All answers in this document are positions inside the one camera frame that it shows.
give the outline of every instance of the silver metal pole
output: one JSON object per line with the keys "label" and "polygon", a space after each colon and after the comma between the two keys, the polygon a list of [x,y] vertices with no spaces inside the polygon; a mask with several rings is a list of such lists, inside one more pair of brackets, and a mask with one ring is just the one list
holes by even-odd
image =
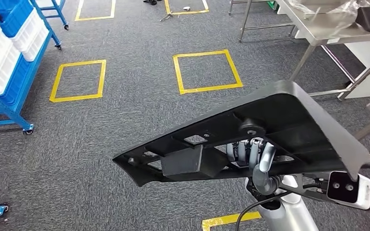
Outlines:
{"label": "silver metal pole", "polygon": [[294,31],[295,28],[296,28],[296,25],[294,25],[293,28],[291,29],[291,31],[289,33],[289,36],[291,36],[293,34],[293,31]]}
{"label": "silver metal pole", "polygon": [[347,71],[343,64],[335,57],[335,55],[328,49],[328,47],[321,45],[322,49],[327,53],[327,55],[337,64],[337,66],[344,72],[345,76],[350,79],[352,83],[355,83],[354,77]]}
{"label": "silver metal pole", "polygon": [[355,83],[353,84],[350,84],[347,89],[349,89],[349,91],[347,92],[344,92],[344,93],[341,93],[339,96],[338,96],[338,99],[339,100],[343,100],[345,97],[347,97],[347,95],[352,92],[362,81],[365,80],[365,78],[370,75],[370,67],[365,69],[361,74],[359,74],[359,76],[357,78],[355,78]]}
{"label": "silver metal pole", "polygon": [[303,67],[304,63],[310,57],[311,53],[313,53],[316,47],[313,45],[308,45],[307,50],[305,50],[304,55],[302,56],[299,64],[297,64],[296,69],[294,70],[293,74],[290,76],[290,81],[294,81],[299,74],[301,68]]}
{"label": "silver metal pole", "polygon": [[366,125],[363,129],[355,133],[354,137],[357,140],[360,140],[370,134],[370,124]]}
{"label": "silver metal pole", "polygon": [[230,0],[230,7],[229,7],[229,11],[227,12],[229,15],[232,13],[232,7],[233,7],[233,0]]}
{"label": "silver metal pole", "polygon": [[320,95],[338,94],[338,93],[343,93],[347,91],[350,91],[350,90],[349,89],[327,90],[327,91],[313,92],[308,95],[313,97],[313,96],[320,96]]}
{"label": "silver metal pole", "polygon": [[265,26],[250,26],[250,27],[245,27],[245,30],[257,30],[257,29],[266,29],[266,28],[293,26],[293,25],[294,23],[283,23],[283,24],[274,24],[274,25],[265,25]]}
{"label": "silver metal pole", "polygon": [[250,6],[251,6],[251,0],[248,1],[248,5],[246,6],[245,20],[243,21],[242,28],[240,29],[239,42],[242,42],[243,33],[245,32],[245,26],[246,26],[246,22],[249,16]]}

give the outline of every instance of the steel table leg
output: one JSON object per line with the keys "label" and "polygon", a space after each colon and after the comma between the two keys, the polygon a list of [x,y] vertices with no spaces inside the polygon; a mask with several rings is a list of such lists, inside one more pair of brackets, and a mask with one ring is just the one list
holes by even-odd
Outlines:
{"label": "steel table leg", "polygon": [[343,100],[345,99],[345,97],[347,97],[347,95],[349,93],[351,93],[362,81],[365,80],[365,78],[370,75],[370,67],[365,69],[361,74],[359,74],[358,77],[355,78],[355,82],[350,84],[347,89],[349,89],[349,91],[347,92],[344,92],[344,93],[341,93],[339,96],[338,96],[338,99],[339,100]]}
{"label": "steel table leg", "polygon": [[233,0],[230,0],[230,7],[229,7],[229,11],[227,12],[229,15],[232,13],[232,7],[233,7]]}
{"label": "steel table leg", "polygon": [[302,56],[299,64],[297,64],[296,69],[294,70],[293,74],[290,76],[290,81],[294,81],[299,74],[301,68],[303,67],[304,63],[307,61],[307,59],[310,57],[311,53],[313,53],[314,49],[316,47],[313,45],[308,45],[307,50],[305,50],[304,55]]}
{"label": "steel table leg", "polygon": [[370,124],[368,124],[363,129],[361,129],[360,131],[355,133],[354,137],[355,137],[355,139],[360,140],[360,139],[366,137],[368,134],[370,134]]}
{"label": "steel table leg", "polygon": [[291,29],[290,33],[289,33],[289,36],[291,36],[293,34],[293,31],[295,30],[296,28],[296,25],[293,26],[293,28]]}
{"label": "steel table leg", "polygon": [[245,11],[245,20],[243,21],[242,28],[240,29],[240,37],[239,42],[242,42],[243,33],[245,32],[246,22],[248,20],[249,12],[250,12],[251,0],[248,0],[248,4],[246,6]]}

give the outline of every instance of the plastic wrap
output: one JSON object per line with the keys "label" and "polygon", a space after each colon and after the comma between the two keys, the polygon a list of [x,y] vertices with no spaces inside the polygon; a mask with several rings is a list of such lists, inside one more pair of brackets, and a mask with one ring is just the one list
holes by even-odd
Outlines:
{"label": "plastic wrap", "polygon": [[[340,13],[335,19],[337,21],[335,32],[332,34],[337,34],[340,30],[345,29],[351,26],[355,19],[357,18],[357,12],[359,7],[370,7],[370,0],[288,0],[289,4],[298,9],[305,14],[312,14],[310,20],[314,20],[318,13]],[[326,12],[321,11],[321,8],[325,8],[326,5],[333,6],[333,9],[330,9]]]}

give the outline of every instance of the black plastic bracket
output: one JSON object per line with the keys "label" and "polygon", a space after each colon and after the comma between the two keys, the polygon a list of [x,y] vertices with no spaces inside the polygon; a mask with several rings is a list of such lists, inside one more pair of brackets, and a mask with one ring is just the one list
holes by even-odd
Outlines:
{"label": "black plastic bracket", "polygon": [[[193,136],[203,139],[198,143],[189,142],[188,138]],[[125,150],[115,155],[113,161],[139,186],[151,181],[250,177],[251,170],[247,166],[225,163],[226,154],[217,150],[221,145],[253,137],[273,144],[277,148],[276,156],[293,158],[273,163],[270,176],[344,170],[355,180],[362,167],[370,167],[368,150],[290,81],[258,89]],[[151,164],[158,161],[162,169]],[[191,168],[185,161],[199,167]]]}

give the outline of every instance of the stainless steel table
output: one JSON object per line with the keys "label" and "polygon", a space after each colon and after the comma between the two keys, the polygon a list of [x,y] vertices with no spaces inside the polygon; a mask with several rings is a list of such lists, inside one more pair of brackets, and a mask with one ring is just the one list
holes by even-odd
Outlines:
{"label": "stainless steel table", "polygon": [[297,78],[301,68],[310,57],[316,46],[321,46],[328,56],[338,65],[344,74],[351,81],[351,84],[345,89],[329,90],[322,92],[310,93],[311,96],[326,95],[339,93],[338,98],[344,99],[357,85],[362,82],[369,74],[370,67],[365,69],[359,76],[353,77],[334,56],[334,54],[327,48],[327,44],[343,44],[351,42],[370,41],[370,32],[365,31],[355,23],[344,28],[343,25],[349,25],[354,21],[354,16],[347,13],[326,13],[331,9],[336,8],[342,4],[342,0],[307,0],[306,7],[317,12],[317,14],[305,14],[304,12],[293,8],[287,0],[277,0],[280,8],[291,19],[292,23],[265,25],[265,26],[251,26],[246,27],[247,18],[251,8],[252,2],[262,2],[264,0],[248,0],[245,12],[245,18],[242,24],[239,42],[242,41],[245,30],[255,30],[264,28],[274,28],[282,26],[294,26],[291,30],[293,32],[296,27],[304,34],[304,37],[310,43],[300,62],[297,64],[290,80],[294,81]]}

